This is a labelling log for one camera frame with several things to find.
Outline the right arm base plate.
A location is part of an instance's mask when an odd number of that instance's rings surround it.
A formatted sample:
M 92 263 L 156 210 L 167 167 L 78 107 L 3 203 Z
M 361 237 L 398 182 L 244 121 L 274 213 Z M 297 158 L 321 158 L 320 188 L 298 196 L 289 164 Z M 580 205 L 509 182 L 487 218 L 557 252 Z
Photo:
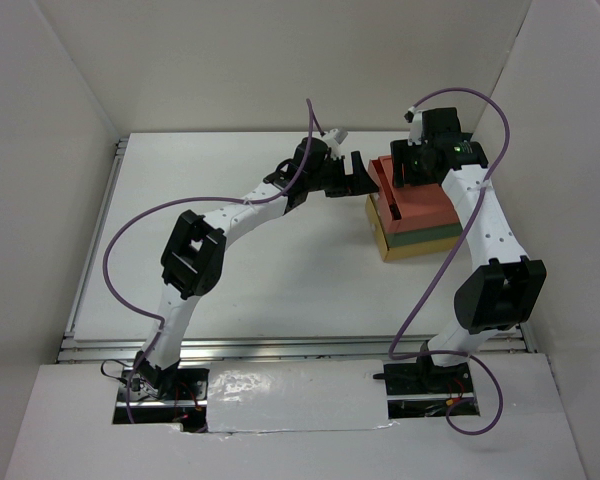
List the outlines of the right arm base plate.
M 384 383 L 391 399 L 442 399 L 474 392 L 467 366 L 434 375 L 425 374 L 416 363 L 387 363 L 372 378 Z

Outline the black handled scissors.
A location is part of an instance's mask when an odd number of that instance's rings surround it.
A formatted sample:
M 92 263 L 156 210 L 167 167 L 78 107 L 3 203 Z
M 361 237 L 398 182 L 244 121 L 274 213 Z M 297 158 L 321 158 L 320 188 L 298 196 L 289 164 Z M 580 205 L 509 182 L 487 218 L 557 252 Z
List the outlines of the black handled scissors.
M 402 218 L 399 207 L 395 203 L 391 203 L 389 205 L 389 210 L 394 221 L 400 220 Z

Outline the green drawer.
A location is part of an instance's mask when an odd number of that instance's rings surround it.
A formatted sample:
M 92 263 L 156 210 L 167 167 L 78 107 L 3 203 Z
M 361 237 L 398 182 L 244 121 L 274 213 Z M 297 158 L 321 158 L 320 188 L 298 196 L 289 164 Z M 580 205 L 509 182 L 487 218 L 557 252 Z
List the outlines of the green drawer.
M 367 198 L 365 208 L 370 221 L 374 224 L 374 232 L 380 234 L 380 237 L 385 241 L 389 248 L 397 248 L 428 241 L 458 237 L 462 232 L 461 224 L 455 223 L 419 230 L 388 233 L 382 224 L 374 199 L 372 197 Z

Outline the yellow bottom drawer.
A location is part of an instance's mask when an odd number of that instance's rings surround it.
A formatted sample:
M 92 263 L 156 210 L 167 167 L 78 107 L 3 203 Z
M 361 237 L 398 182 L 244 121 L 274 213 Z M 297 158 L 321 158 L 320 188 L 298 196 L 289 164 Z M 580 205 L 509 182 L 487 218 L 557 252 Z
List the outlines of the yellow bottom drawer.
M 380 237 L 379 233 L 374 232 L 374 224 L 370 221 L 367 214 L 372 235 L 378 248 L 381 260 L 384 262 L 391 262 L 401 260 L 409 257 L 422 256 L 427 254 L 434 254 L 450 250 L 458 240 L 458 237 L 452 237 L 442 240 L 428 241 L 424 243 L 417 243 L 414 245 L 407 245 L 397 248 L 389 248 L 385 241 Z

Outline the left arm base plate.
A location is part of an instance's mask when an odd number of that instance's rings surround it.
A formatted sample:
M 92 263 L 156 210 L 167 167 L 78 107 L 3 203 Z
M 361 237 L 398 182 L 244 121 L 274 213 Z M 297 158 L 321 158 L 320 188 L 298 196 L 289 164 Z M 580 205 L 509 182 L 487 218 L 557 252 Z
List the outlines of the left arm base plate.
M 207 404 L 208 380 L 207 368 L 179 369 L 176 379 L 160 389 L 134 378 L 130 394 L 126 395 L 126 388 L 121 385 L 116 402 L 118 406 L 124 406 L 129 400 L 131 407 L 203 407 Z

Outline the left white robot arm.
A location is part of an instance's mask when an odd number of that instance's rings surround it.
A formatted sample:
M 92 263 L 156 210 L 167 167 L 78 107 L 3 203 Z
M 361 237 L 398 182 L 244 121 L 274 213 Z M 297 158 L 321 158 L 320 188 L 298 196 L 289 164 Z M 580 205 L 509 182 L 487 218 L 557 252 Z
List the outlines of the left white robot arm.
M 358 151 L 351 153 L 351 161 L 348 175 L 334 135 L 306 137 L 292 158 L 236 203 L 202 215 L 187 210 L 179 216 L 161 257 L 161 319 L 135 359 L 146 392 L 164 399 L 176 390 L 181 343 L 193 310 L 219 282 L 225 252 L 234 242 L 299 207 L 311 192 L 338 198 L 379 191 Z

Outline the red top drawer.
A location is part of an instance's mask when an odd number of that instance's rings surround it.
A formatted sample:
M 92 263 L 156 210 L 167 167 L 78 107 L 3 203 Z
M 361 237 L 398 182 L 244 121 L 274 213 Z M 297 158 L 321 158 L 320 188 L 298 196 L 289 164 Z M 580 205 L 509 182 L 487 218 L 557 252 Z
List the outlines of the red top drawer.
M 434 183 L 421 186 L 394 187 L 392 158 L 390 155 L 372 159 L 368 173 L 379 187 L 374 199 L 382 224 L 388 233 L 419 230 L 458 223 L 456 211 L 443 192 Z M 398 205 L 402 218 L 392 219 L 389 205 Z

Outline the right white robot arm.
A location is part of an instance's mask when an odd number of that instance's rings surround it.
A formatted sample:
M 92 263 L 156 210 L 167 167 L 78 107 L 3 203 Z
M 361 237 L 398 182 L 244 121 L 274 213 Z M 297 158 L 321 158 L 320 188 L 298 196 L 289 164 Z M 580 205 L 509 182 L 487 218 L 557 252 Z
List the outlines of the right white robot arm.
M 482 146 L 461 130 L 454 107 L 406 115 L 404 140 L 391 144 L 395 187 L 439 185 L 463 228 L 473 271 L 454 295 L 455 317 L 422 345 L 415 368 L 418 385 L 440 390 L 499 331 L 527 321 L 546 279 L 515 238 L 487 177 Z

